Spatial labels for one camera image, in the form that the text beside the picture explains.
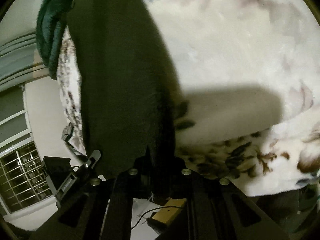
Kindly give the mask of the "black garment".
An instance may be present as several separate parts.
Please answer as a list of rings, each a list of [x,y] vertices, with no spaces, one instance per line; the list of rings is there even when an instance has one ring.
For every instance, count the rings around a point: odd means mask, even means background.
[[[161,163],[175,150],[180,103],[172,61],[142,0],[75,0],[67,15],[81,74],[87,152],[112,178],[150,154]]]

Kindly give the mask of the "window with metal grille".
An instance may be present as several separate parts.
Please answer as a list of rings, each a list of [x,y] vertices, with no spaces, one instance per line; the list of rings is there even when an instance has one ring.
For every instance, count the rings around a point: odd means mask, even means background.
[[[1,206],[6,215],[49,198],[26,104],[24,85],[1,92]]]

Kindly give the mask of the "grey green curtain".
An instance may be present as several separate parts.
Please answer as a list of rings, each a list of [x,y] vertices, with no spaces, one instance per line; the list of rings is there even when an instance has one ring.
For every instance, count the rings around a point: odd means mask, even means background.
[[[36,46],[35,31],[1,45],[1,92],[49,75]]]

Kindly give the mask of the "dark green folded duvet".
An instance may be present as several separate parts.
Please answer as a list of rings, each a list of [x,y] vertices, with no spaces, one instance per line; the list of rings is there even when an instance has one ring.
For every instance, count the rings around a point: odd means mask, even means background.
[[[51,79],[57,79],[62,37],[73,0],[43,0],[36,21],[36,45]]]

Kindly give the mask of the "floral bed blanket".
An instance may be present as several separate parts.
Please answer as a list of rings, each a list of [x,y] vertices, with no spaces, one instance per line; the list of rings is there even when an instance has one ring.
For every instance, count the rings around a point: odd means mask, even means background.
[[[176,155],[246,195],[319,182],[319,25],[302,0],[143,0],[172,58]]]

